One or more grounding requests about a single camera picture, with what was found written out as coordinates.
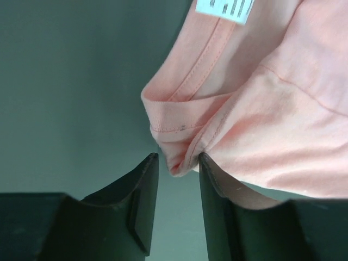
garment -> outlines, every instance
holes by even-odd
[[[206,152],[243,182],[348,197],[348,1],[256,0],[245,26],[195,5],[141,93],[171,174]]]

white tag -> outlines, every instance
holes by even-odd
[[[254,0],[197,0],[196,12],[245,24]]]

folded fabric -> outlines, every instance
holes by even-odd
[[[206,152],[243,182],[348,197],[348,1],[256,0],[245,26],[195,5],[141,93],[171,174]]]

barcode label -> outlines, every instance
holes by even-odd
[[[254,0],[197,0],[196,12],[246,24]]]

pink shirt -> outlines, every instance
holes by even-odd
[[[348,1],[256,0],[245,26],[195,5],[141,94],[171,174],[207,152],[240,181],[348,197]]]

